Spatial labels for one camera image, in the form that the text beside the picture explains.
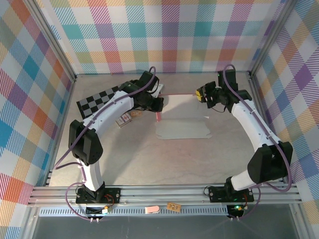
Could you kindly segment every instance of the small wooden block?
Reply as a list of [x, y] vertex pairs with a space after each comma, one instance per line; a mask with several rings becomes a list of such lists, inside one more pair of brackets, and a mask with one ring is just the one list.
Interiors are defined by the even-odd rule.
[[180, 213], [181, 205], [176, 203], [167, 203], [167, 209]]
[[131, 121], [132, 117], [128, 113], [125, 113], [121, 117], [119, 117], [115, 122], [118, 124], [119, 127], [123, 127]]
[[132, 117], [140, 117], [143, 113], [142, 111], [131, 111], [130, 114]]

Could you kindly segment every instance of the checkerboard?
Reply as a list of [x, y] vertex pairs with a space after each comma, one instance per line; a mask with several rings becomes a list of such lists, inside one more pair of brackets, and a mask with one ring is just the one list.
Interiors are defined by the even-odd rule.
[[105, 105], [119, 89], [119, 86], [115, 86], [102, 91], [85, 99], [78, 101], [76, 104], [81, 113], [82, 119], [91, 116], [93, 113], [98, 111], [103, 105]]

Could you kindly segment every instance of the pink object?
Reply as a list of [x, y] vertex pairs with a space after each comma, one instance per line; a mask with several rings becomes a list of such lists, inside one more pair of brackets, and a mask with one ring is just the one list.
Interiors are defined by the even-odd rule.
[[160, 122], [161, 121], [161, 114], [160, 112], [156, 113], [156, 122]]
[[159, 206], [145, 207], [145, 213], [146, 214], [159, 213], [159, 212], [160, 212], [160, 207]]

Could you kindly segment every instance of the wooden tag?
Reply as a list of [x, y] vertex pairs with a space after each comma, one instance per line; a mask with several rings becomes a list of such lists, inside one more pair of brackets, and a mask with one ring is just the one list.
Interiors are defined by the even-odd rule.
[[167, 203], [167, 209], [180, 213], [181, 205], [176, 203]]
[[142, 111], [131, 111], [130, 114], [132, 117], [140, 117], [143, 113]]

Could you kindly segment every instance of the vent grille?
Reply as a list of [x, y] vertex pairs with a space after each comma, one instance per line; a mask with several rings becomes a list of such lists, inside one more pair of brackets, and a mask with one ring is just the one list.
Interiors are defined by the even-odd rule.
[[[85, 209], [74, 207], [74, 210], [79, 214], [84, 214]], [[117, 207], [108, 213], [108, 216], [140, 216], [140, 215], [165, 215], [165, 216], [195, 216], [195, 215], [226, 215], [227, 206], [183, 206], [180, 213], [170, 211], [166, 207], [161, 206], [160, 212], [157, 214], [145, 214], [145, 207]], [[40, 210], [41, 217], [54, 216], [75, 216], [75, 214], [66, 207], [43, 207]]]

